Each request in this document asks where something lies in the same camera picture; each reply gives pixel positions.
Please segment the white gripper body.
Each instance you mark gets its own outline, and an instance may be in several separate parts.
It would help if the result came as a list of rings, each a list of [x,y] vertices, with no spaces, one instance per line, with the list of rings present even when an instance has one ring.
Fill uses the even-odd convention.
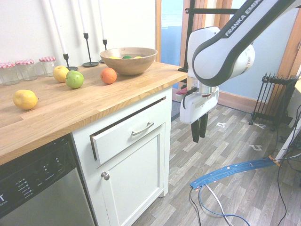
[[[194,91],[195,89],[189,90],[181,102],[180,121],[186,124],[192,124],[218,103],[218,87],[208,97],[203,97],[200,93]]]

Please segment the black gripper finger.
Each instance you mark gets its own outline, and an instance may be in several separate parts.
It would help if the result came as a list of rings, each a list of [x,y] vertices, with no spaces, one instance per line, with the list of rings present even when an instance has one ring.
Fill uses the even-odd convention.
[[[191,132],[192,132],[192,139],[195,143],[199,141],[199,126],[200,126],[200,119],[197,119],[191,124]]]
[[[200,118],[199,136],[200,136],[201,138],[204,138],[205,135],[206,135],[207,122],[208,122],[208,113],[205,113],[205,114]]]

